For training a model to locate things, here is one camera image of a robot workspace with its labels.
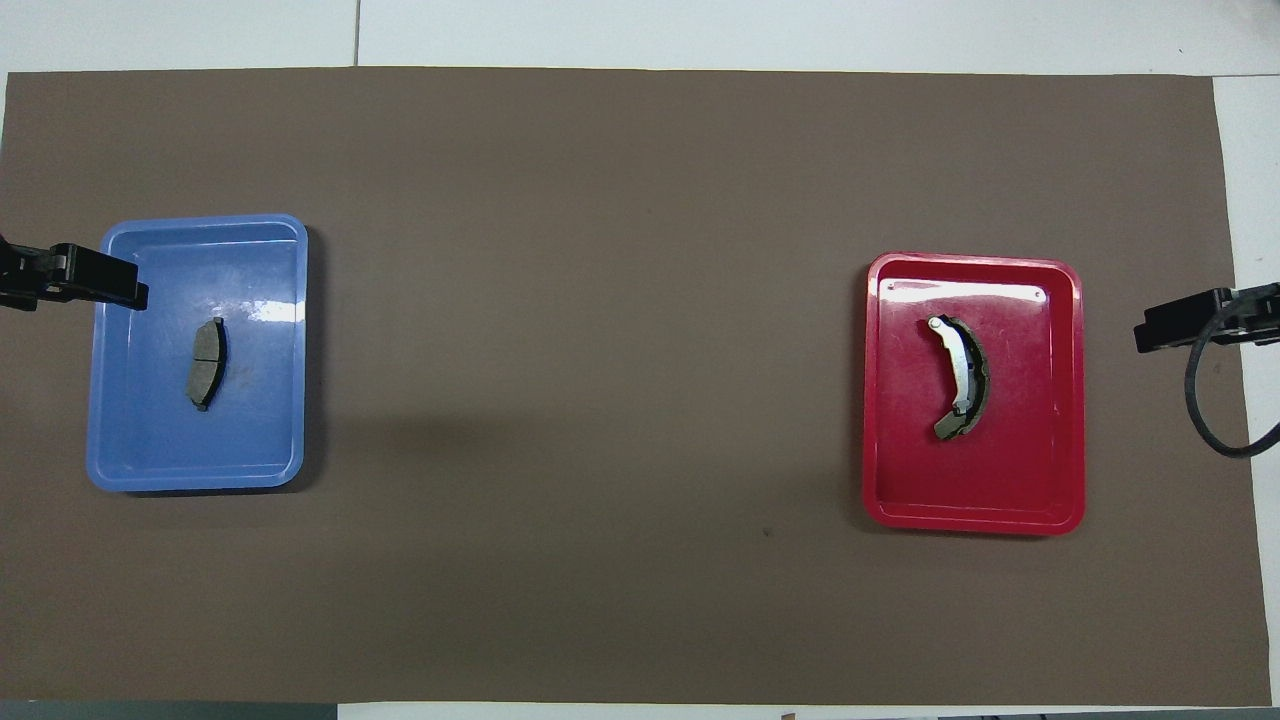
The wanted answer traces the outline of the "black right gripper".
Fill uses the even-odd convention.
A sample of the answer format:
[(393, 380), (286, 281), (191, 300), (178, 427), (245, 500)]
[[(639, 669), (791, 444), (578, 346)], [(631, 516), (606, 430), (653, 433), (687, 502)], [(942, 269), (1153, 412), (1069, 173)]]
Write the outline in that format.
[(1147, 307), (1134, 327), (1139, 354), (1193, 345), (1213, 319), (1215, 345), (1279, 342), (1279, 283), (1229, 290), (1217, 310), (1217, 291), (1206, 290)]

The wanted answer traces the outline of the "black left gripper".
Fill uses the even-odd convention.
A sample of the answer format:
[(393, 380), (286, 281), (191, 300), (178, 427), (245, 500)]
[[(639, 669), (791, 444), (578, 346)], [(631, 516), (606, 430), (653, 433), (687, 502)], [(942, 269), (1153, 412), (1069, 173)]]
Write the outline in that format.
[[(77, 300), (56, 278), (67, 269), (69, 243), (35, 249), (9, 243), (1, 236), (1, 305), (35, 311), (40, 301), (67, 304)], [(114, 304), (133, 311), (148, 306), (148, 287), (138, 281), (138, 268), (97, 250), (78, 247), (78, 284), (83, 299)]]

